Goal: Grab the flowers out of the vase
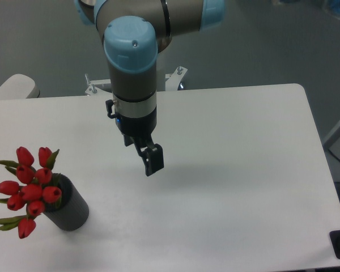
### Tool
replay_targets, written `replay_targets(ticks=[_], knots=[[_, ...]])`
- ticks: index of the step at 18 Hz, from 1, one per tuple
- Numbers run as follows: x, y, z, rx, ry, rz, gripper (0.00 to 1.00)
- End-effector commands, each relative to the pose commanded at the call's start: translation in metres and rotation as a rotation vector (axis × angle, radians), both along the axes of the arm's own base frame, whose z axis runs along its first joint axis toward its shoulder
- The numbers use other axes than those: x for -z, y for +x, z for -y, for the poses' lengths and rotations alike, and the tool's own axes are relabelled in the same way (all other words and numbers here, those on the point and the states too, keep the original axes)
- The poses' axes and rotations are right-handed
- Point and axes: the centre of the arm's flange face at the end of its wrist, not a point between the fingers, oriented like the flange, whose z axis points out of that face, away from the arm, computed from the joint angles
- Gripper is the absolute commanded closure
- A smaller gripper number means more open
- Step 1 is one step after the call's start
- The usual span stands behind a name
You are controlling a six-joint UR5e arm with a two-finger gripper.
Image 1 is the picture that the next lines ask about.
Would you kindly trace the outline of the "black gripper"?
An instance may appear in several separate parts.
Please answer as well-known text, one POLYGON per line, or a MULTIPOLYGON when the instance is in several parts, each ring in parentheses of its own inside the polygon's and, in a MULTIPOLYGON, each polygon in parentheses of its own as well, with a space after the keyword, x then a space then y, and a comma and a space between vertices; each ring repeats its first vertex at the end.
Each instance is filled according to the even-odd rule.
POLYGON ((146 167, 146 176, 151 176, 164 168, 163 149, 161 145, 151 141, 156 124, 157 108, 140 118, 129 118, 116 113, 116 125, 124 137, 124 145, 134 144, 146 167))

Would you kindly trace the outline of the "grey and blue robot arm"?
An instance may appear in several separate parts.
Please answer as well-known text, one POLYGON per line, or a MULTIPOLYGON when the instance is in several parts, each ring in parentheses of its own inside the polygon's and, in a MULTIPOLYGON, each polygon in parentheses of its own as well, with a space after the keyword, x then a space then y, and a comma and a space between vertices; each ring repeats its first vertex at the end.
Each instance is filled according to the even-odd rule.
POLYGON ((145 173, 164 167, 151 134, 157 118, 157 58, 177 35, 219 25, 224 1, 75 1, 85 24, 96 27, 107 58, 113 97, 106 101, 126 146, 134 145, 145 173))

